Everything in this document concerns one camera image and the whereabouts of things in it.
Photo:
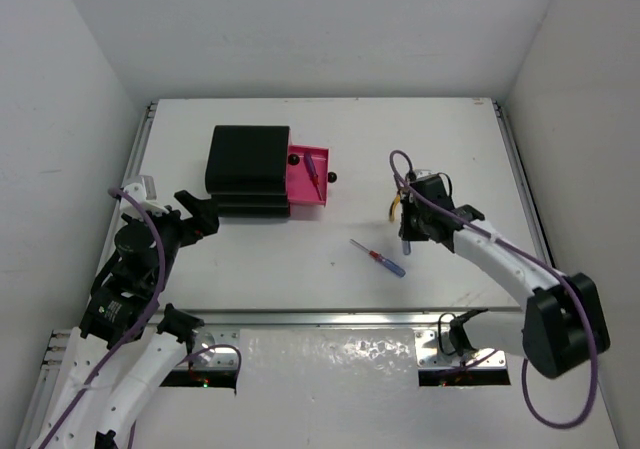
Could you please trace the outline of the pink drawer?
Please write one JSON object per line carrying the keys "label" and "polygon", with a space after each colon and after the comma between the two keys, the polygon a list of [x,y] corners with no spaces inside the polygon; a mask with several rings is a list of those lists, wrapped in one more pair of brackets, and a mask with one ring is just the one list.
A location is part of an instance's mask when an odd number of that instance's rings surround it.
{"label": "pink drawer", "polygon": [[329,168],[329,156],[329,149],[324,147],[295,144],[288,147],[286,190],[290,204],[327,204],[328,186],[337,180]]}
{"label": "pink drawer", "polygon": [[288,156],[288,164],[289,165],[295,166],[295,165],[298,165],[299,162],[300,162],[300,158],[299,158],[299,156],[297,154],[290,154]]}

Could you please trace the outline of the pink top drawer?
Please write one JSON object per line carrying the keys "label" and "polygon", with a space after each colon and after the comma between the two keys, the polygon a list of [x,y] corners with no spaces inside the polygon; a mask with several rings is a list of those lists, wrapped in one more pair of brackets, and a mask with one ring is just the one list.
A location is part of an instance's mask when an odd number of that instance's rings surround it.
{"label": "pink top drawer", "polygon": [[297,154],[290,154],[288,156],[288,164],[289,165],[295,166],[295,165],[298,165],[299,162],[300,162],[300,158],[299,158],[299,156]]}

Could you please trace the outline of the yellow long-nose pliers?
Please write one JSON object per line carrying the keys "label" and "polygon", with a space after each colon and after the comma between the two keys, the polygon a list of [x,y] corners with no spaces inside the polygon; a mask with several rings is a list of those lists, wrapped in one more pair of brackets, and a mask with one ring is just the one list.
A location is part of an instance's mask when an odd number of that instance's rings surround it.
{"label": "yellow long-nose pliers", "polygon": [[397,207],[400,205],[402,198],[404,196],[405,190],[404,189],[398,189],[396,191],[396,195],[394,196],[394,199],[392,200],[390,206],[389,206],[389,210],[388,210],[388,220],[393,223],[396,219],[396,210]]}

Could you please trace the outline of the white front cover panel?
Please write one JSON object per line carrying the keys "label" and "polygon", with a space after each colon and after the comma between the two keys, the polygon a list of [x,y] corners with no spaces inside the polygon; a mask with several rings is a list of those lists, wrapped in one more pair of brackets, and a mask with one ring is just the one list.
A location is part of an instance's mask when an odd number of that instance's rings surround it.
{"label": "white front cover panel", "polygon": [[349,396],[418,385],[408,329],[244,329],[240,388]]}

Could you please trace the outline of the aluminium frame rail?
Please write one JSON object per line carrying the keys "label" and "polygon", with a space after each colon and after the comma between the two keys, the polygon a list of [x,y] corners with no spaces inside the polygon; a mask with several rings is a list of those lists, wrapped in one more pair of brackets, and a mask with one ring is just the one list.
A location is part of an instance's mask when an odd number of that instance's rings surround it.
{"label": "aluminium frame rail", "polygon": [[503,369],[510,354],[528,357],[550,345],[525,334],[525,316],[514,310],[421,313],[212,312],[195,311],[204,321],[198,346],[237,345],[243,329],[344,329],[413,332],[413,354],[422,373],[464,366],[474,371]]}

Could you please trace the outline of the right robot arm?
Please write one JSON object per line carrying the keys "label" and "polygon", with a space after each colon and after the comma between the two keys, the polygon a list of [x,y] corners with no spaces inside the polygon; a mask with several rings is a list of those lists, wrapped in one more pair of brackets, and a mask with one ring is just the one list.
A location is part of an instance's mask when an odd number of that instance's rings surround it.
{"label": "right robot arm", "polygon": [[410,171],[400,192],[399,236],[405,246],[431,241],[488,275],[520,306],[518,315],[472,309],[439,333],[447,356],[469,356],[483,344],[526,358],[556,379],[589,361],[589,350],[606,352],[611,339],[594,281],[545,269],[498,243],[498,234],[471,205],[455,206],[449,178]]}

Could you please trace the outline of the blue screwdriver red collar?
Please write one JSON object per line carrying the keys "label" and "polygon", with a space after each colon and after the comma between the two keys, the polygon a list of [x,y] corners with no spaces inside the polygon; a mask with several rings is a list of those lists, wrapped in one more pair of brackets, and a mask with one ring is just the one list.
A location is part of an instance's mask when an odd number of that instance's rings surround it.
{"label": "blue screwdriver red collar", "polygon": [[364,253],[366,253],[377,264],[379,264],[380,266],[384,267],[386,270],[388,270],[389,272],[391,272],[395,276],[397,276],[399,278],[403,278],[406,275],[406,271],[402,267],[400,267],[398,264],[396,264],[395,262],[391,261],[390,259],[386,258],[382,254],[365,247],[364,245],[362,245],[361,243],[359,243],[358,241],[356,241],[354,239],[350,239],[349,242],[354,247],[356,247],[359,250],[361,250]]}

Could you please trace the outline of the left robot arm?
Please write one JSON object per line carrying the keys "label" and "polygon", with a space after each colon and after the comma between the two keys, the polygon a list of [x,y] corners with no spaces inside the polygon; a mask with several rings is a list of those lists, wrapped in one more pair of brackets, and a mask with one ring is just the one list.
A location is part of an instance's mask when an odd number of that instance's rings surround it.
{"label": "left robot arm", "polygon": [[174,197],[188,211],[163,206],[139,183],[112,188],[122,226],[97,273],[65,359],[69,372],[35,448],[120,448],[167,375],[196,357],[203,320],[162,305],[180,249],[219,230],[213,199],[186,190]]}

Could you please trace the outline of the black drawer cabinet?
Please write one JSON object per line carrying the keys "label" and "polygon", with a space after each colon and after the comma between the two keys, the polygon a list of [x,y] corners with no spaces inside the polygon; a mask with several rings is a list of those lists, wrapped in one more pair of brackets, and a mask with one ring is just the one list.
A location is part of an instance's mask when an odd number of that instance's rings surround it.
{"label": "black drawer cabinet", "polygon": [[290,216],[286,183],[289,142],[288,126],[214,127],[205,188],[221,217]]}

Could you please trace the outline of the purple screwdriver thin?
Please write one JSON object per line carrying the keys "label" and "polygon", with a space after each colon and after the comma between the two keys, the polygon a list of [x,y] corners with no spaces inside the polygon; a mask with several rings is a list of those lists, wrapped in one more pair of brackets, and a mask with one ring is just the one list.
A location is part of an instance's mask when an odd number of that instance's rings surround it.
{"label": "purple screwdriver thin", "polygon": [[317,196],[320,200],[323,200],[322,192],[320,188],[319,175],[310,152],[304,153],[304,162],[305,162],[305,167],[308,172],[309,178],[316,190]]}

